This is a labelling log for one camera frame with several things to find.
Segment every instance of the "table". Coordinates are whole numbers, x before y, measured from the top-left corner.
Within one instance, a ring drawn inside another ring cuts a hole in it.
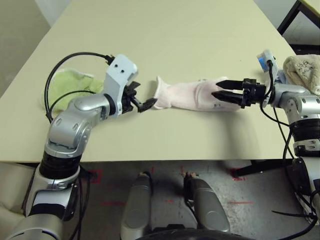
[[[297,0],[278,27],[281,35],[285,33],[299,12],[302,12],[310,21],[320,28],[320,1]]]
[[[144,101],[157,75],[169,84],[219,76],[263,82],[269,76],[256,56],[264,49],[280,67],[294,55],[252,0],[72,1],[0,99],[0,160],[41,160],[49,122],[39,101],[49,72],[70,53],[127,55],[138,67],[137,97]],[[98,79],[107,68],[92,56],[64,67]],[[277,124],[257,105],[236,113],[149,110],[96,126],[82,161],[279,159],[283,147]]]

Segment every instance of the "wire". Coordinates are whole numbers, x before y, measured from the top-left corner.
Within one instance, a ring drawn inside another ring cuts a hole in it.
[[[193,216],[194,216],[194,218],[195,218],[195,220],[196,220],[196,223],[197,223],[198,227],[201,227],[202,224],[201,224],[201,222],[199,221],[199,219],[198,219],[198,217],[197,217],[194,209],[192,208],[190,202],[189,202],[188,200],[185,200],[185,201],[184,201],[184,204],[190,209],[191,213],[193,214]]]
[[[305,235],[307,234],[308,232],[310,232],[310,230],[317,224],[317,221],[318,221],[318,217],[317,217],[317,213],[316,213],[316,210],[312,207],[312,205],[310,205],[307,200],[296,190],[293,182],[291,181],[290,177],[289,177],[289,173],[288,173],[288,170],[287,170],[287,166],[285,165],[285,161],[286,161],[286,155],[287,155],[287,151],[288,151],[288,148],[289,148],[289,143],[290,143],[290,140],[291,140],[291,137],[292,137],[292,131],[290,130],[289,132],[289,135],[285,141],[285,146],[284,146],[284,149],[283,149],[283,155],[282,155],[282,161],[283,161],[283,164],[284,164],[284,169],[285,169],[285,174],[290,182],[290,185],[291,187],[293,188],[294,192],[307,204],[308,207],[310,207],[311,209],[311,213],[309,215],[304,215],[303,217],[309,217],[312,219],[312,222],[311,224],[309,224],[309,226],[298,232],[298,233],[295,233],[293,235],[290,235],[290,236],[287,236],[287,237],[284,237],[284,238],[281,238],[279,240],[292,240],[292,239],[295,239],[295,238],[298,238],[298,237],[301,237],[302,235]],[[281,214],[281,215],[286,215],[286,216],[291,216],[291,217],[302,217],[302,214],[291,214],[291,213],[284,213],[284,212],[277,212],[277,211],[273,211],[274,213],[277,213],[277,214]]]
[[[269,66],[270,88],[269,88],[268,92],[264,95],[263,100],[260,102],[260,110],[268,119],[276,122],[277,124],[282,124],[282,125],[284,125],[286,127],[289,127],[289,124],[284,123],[282,121],[279,121],[279,119],[274,119],[273,117],[269,116],[264,110],[264,107],[263,107],[264,106],[264,101],[268,97],[268,95],[271,93],[272,88],[274,87],[274,76],[272,74],[273,63],[270,60],[267,63],[268,63],[268,66]]]
[[[94,91],[78,90],[78,91],[70,91],[70,92],[68,92],[68,93],[66,93],[66,94],[63,94],[62,96],[58,97],[58,99],[57,99],[57,100],[55,100],[55,101],[54,101],[54,103],[52,103],[52,105],[51,105],[51,107],[50,107],[49,111],[47,112],[47,117],[48,117],[49,119],[51,119],[51,120],[50,120],[50,123],[51,123],[51,121],[52,121],[52,119],[53,119],[53,117],[52,117],[52,111],[53,111],[53,109],[54,109],[55,105],[56,105],[56,104],[57,104],[61,99],[63,99],[64,97],[66,97],[66,96],[68,96],[68,95],[71,95],[71,94],[76,94],[76,93],[89,93],[89,94],[95,94],[95,92],[94,92]]]
[[[272,121],[274,121],[274,122],[276,122],[276,123],[282,124],[282,125],[284,125],[284,126],[286,126],[286,127],[289,127],[289,124],[284,123],[284,122],[282,122],[282,121],[277,121],[276,119],[274,119],[274,118],[272,118],[271,116],[269,116],[269,115],[265,112],[265,110],[264,110],[264,108],[263,108],[263,101],[260,103],[260,110],[261,110],[261,112],[262,112],[268,119],[270,119],[270,120],[272,120]]]
[[[304,230],[302,230],[302,231],[300,231],[300,232],[298,232],[298,233],[295,233],[295,234],[293,234],[293,235],[291,235],[291,236],[287,236],[287,237],[281,238],[281,239],[279,239],[279,240],[291,240],[291,239],[295,239],[295,238],[301,237],[302,235],[307,234],[307,233],[310,232],[310,230],[313,229],[314,226],[317,224],[317,220],[318,220],[318,219],[314,218],[314,219],[312,220],[312,223],[311,223],[306,229],[304,229]]]
[[[288,169],[287,169],[287,165],[286,165],[286,156],[287,156],[287,151],[289,151],[290,153],[290,156],[292,157],[292,160],[294,159],[294,155],[292,154],[290,148],[289,148],[289,143],[290,143],[290,140],[291,140],[291,137],[292,137],[292,131],[290,129],[289,131],[289,135],[286,139],[285,137],[285,134],[283,132],[283,129],[281,127],[281,125],[284,125],[284,126],[287,126],[289,127],[288,124],[284,123],[284,122],[281,122],[279,121],[279,118],[278,118],[278,114],[277,114],[277,111],[276,109],[273,107],[273,112],[274,112],[274,115],[275,115],[275,118],[272,118],[271,116],[269,116],[263,109],[263,102],[264,100],[268,97],[268,95],[270,94],[270,92],[272,91],[272,88],[273,88],[273,74],[272,74],[272,67],[273,67],[273,64],[271,61],[268,61],[268,65],[269,65],[269,76],[270,76],[270,89],[268,90],[268,92],[264,95],[264,98],[263,98],[263,101],[260,103],[260,110],[261,112],[267,117],[269,118],[270,120],[276,122],[278,124],[278,127],[280,129],[280,132],[281,132],[281,135],[282,135],[282,138],[283,140],[285,141],[285,146],[284,146],[284,149],[283,149],[283,154],[282,154],[282,162],[283,162],[283,167],[284,167],[284,171],[285,171],[285,175],[289,181],[289,184],[290,186],[292,187],[293,191],[298,195],[298,197],[311,209],[311,213],[306,215],[306,214],[292,214],[292,213],[285,213],[285,212],[279,212],[279,211],[272,211],[276,214],[281,214],[281,215],[285,215],[285,216],[290,216],[290,217],[299,217],[299,218],[311,218],[312,219],[312,222],[311,224],[304,230],[298,232],[298,233],[295,233],[291,236],[287,236],[287,237],[284,237],[284,238],[281,238],[279,240],[292,240],[292,239],[295,239],[295,238],[298,238],[302,235],[305,235],[306,233],[310,232],[310,230],[316,225],[317,221],[318,221],[318,217],[317,217],[317,212],[316,210],[313,208],[312,206],[312,201],[313,201],[313,198],[316,194],[320,193],[320,190],[317,190],[317,191],[314,191],[311,196],[310,196],[310,203],[304,198],[304,196],[298,192],[295,188],[295,185],[294,183],[292,182],[290,176],[289,176],[289,173],[288,173]]]
[[[274,87],[274,76],[273,76],[273,74],[272,74],[273,63],[272,63],[271,60],[268,60],[267,63],[268,63],[268,66],[269,66],[270,88],[269,88],[268,92],[264,95],[263,100],[265,100],[265,99],[268,97],[268,95],[269,95],[269,94],[271,93],[271,91],[272,91],[272,88]]]
[[[82,188],[82,183],[80,183],[80,182],[82,181],[81,178],[84,177],[83,175],[85,175],[85,177],[87,177],[85,200],[84,200],[83,206],[82,205],[80,206],[81,207],[81,211],[79,213],[79,220],[78,220],[78,223],[75,226],[75,228],[73,230],[73,233],[72,233],[71,237],[69,238],[69,240],[73,240],[77,233],[78,233],[77,239],[78,240],[80,239],[80,237],[81,237],[81,228],[82,228],[82,220],[83,220],[83,218],[85,216],[86,209],[87,209],[88,202],[89,202],[91,177],[94,176],[94,174],[91,173],[91,172],[88,172],[87,170],[85,170],[80,165],[79,184],[81,184],[81,188]]]
[[[60,60],[55,66],[54,68],[51,70],[46,83],[45,83],[45,87],[44,87],[44,106],[45,106],[45,112],[46,112],[46,117],[48,118],[49,122],[51,123],[51,121],[53,120],[52,117],[50,118],[50,116],[48,115],[49,113],[49,97],[48,97],[48,92],[49,92],[49,86],[50,86],[50,82],[55,74],[55,72],[58,70],[58,68],[67,60],[75,57],[75,56],[80,56],[80,55],[90,55],[90,56],[96,56],[96,57],[100,57],[103,58],[107,61],[107,64],[110,65],[112,63],[112,61],[115,59],[114,56],[109,56],[109,55],[103,55],[103,54],[99,54],[99,53],[95,53],[95,52],[75,52],[72,53],[66,57],[64,57],[62,60]]]
[[[274,112],[275,119],[276,119],[276,121],[277,121],[278,127],[279,127],[279,129],[280,129],[282,138],[283,138],[284,142],[286,142],[286,136],[285,136],[284,131],[283,131],[283,129],[282,129],[280,123],[279,123],[278,114],[277,114],[277,111],[276,111],[276,109],[275,109],[274,107],[273,107],[273,112]],[[294,155],[292,154],[292,152],[291,152],[291,150],[290,150],[290,147],[288,147],[288,151],[289,151],[289,153],[290,153],[291,158],[294,159],[295,157],[294,157]]]
[[[315,197],[317,194],[320,195],[320,189],[314,190],[314,191],[311,193],[311,195],[310,195],[310,206],[312,206],[312,202],[313,202],[313,200],[314,200],[314,197]]]
[[[82,197],[83,197],[83,189],[82,189],[82,180],[81,178],[79,177],[79,195],[80,195],[80,199],[79,199],[79,219],[82,218],[82,215],[83,215],[83,212],[82,212]],[[82,223],[81,221],[79,221],[79,229],[78,229],[78,235],[77,235],[77,239],[80,240],[80,236],[81,236],[81,227],[82,227]]]

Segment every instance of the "fabric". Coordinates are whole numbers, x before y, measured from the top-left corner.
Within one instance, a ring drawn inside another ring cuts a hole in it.
[[[320,96],[320,55],[297,55],[288,57],[283,63],[286,79]]]
[[[97,80],[93,75],[77,71],[72,68],[63,68],[57,71],[50,83],[48,100],[51,106],[62,95],[73,91],[92,91],[100,93],[104,89],[104,82]],[[88,96],[90,93],[79,92],[62,98],[53,108],[53,112],[64,111],[69,102],[78,97]],[[44,108],[44,97],[41,95],[41,105]]]
[[[158,86],[154,95],[157,102],[154,107],[156,109],[176,107],[194,111],[236,111],[240,106],[220,101],[212,96],[213,92],[222,90],[216,83],[227,79],[222,76],[213,80],[170,85],[158,76]]]

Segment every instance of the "floor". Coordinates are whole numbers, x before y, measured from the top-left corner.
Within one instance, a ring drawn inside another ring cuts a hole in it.
[[[240,179],[231,177],[229,169],[249,164],[246,160],[84,163],[86,169],[97,172],[99,177],[91,184],[81,239],[120,239],[120,221],[130,186],[143,171],[151,172],[153,179],[153,228],[168,224],[196,226],[182,198],[182,173],[196,172],[219,197],[232,233],[257,240],[276,240],[305,229],[308,222],[304,218],[271,212],[302,212],[282,169]],[[64,240],[69,239],[77,220],[76,214],[65,223]],[[319,240],[320,227],[298,239]]]

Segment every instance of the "red tape marking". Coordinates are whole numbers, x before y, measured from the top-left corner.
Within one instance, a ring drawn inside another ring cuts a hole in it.
[[[233,180],[233,181],[245,181],[245,180],[246,180],[246,177],[235,177],[234,172],[235,172],[235,170],[237,170],[237,169],[240,169],[240,168],[231,168],[231,169],[230,169],[230,173],[231,173],[231,176],[232,176],[232,180]]]
[[[89,170],[90,173],[96,174],[96,178],[91,181],[92,184],[99,184],[102,179],[102,169]]]
[[[103,201],[102,206],[124,206],[126,203],[124,201]]]

